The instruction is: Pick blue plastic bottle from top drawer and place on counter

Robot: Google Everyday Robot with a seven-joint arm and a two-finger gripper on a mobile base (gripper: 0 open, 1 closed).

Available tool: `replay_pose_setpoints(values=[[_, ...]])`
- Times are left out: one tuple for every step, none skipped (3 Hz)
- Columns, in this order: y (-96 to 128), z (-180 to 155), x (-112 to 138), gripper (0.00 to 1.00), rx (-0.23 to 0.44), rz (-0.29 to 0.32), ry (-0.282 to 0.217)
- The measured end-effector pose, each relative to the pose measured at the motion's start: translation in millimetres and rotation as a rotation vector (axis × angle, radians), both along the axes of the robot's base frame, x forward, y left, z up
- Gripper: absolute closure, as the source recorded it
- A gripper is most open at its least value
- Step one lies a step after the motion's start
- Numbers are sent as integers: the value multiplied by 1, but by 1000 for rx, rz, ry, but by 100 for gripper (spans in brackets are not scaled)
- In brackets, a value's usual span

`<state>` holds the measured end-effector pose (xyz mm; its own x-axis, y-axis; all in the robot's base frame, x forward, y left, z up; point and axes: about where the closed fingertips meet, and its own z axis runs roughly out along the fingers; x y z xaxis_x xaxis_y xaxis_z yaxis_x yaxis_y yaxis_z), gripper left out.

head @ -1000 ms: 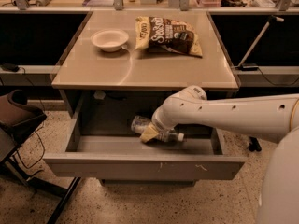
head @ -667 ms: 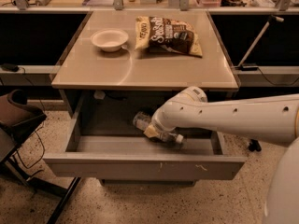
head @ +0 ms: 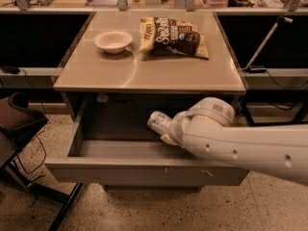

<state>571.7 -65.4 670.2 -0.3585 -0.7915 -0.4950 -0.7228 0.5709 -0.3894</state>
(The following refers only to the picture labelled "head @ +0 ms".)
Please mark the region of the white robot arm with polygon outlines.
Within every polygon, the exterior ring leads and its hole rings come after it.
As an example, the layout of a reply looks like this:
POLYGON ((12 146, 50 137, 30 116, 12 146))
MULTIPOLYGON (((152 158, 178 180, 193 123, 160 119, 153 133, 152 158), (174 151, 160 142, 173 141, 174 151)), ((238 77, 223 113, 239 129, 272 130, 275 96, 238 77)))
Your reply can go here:
POLYGON ((207 160, 308 185, 307 125, 233 127, 233 118, 232 106, 207 97, 172 118, 162 140, 207 160))

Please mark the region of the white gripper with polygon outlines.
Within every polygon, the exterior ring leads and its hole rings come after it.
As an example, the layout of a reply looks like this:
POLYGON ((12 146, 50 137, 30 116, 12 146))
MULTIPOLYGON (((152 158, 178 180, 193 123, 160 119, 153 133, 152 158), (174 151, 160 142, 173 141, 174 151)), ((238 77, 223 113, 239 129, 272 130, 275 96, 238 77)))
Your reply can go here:
POLYGON ((171 122, 170 132, 168 134, 161 135, 161 140, 169 145, 182 145, 183 136, 191 119, 185 112, 177 114, 171 122))

